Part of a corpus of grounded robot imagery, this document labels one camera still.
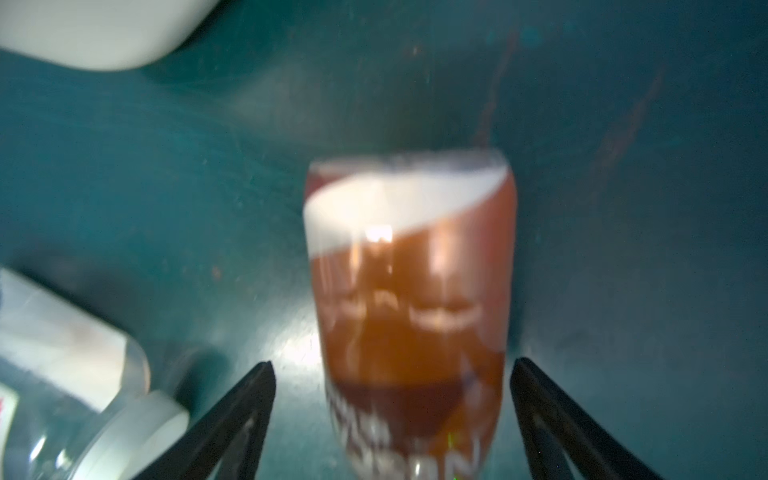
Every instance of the white bottle cap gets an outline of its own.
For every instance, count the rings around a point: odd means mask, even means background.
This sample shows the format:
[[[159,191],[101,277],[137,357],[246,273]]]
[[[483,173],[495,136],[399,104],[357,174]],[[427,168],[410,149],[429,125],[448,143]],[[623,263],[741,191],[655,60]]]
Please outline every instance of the white bottle cap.
[[[128,480],[187,431],[189,413],[162,392],[130,402],[98,434],[72,480]]]

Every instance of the green table surface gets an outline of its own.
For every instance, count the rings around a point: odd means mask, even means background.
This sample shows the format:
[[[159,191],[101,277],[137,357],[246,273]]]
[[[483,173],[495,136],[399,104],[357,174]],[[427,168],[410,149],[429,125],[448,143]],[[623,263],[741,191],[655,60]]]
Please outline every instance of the green table surface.
[[[514,35],[490,136],[520,197],[509,363],[667,478],[765,478],[768,7],[725,4],[236,0],[138,70],[0,53],[0,263],[133,335],[195,419],[271,359],[258,477],[352,478],[306,166],[470,145]],[[527,477],[507,392],[483,478]]]

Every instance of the white object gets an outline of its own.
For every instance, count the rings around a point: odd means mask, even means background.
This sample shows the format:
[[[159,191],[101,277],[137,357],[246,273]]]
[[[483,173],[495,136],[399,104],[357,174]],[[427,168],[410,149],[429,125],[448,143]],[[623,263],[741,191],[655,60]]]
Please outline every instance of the white object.
[[[0,357],[103,412],[120,392],[125,334],[7,269],[0,295]]]
[[[136,68],[181,45],[217,2],[0,0],[0,48],[73,68]]]
[[[72,480],[128,480],[187,431],[190,416],[162,392],[128,405],[99,433]]]

